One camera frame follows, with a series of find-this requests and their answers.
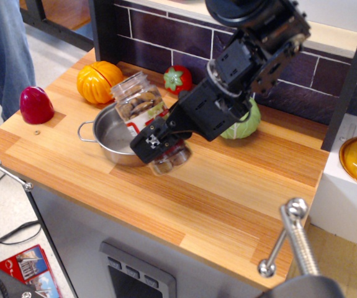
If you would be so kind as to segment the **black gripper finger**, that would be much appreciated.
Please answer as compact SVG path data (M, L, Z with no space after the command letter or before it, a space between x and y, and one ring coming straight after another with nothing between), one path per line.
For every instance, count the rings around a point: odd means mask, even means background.
M167 126L165 119L156 117L130 142L130 148L145 164L165 154L183 139Z

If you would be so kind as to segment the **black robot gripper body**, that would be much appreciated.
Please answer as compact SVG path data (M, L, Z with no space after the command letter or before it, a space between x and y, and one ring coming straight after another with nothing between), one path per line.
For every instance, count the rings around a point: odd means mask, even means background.
M196 133L212 141L233 124L251 114L247 93L232 97L209 79L191 91L182 91L169 110L166 124L172 133Z

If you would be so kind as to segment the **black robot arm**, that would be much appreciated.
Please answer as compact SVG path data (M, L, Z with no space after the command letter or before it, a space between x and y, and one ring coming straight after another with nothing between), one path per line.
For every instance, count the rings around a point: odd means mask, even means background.
M145 163L196 133L212 141L250 114L249 98L264 94L310 35L295 1L206 1L209 14L235 28L206 77L179 95L167 119L157 117L130 143Z

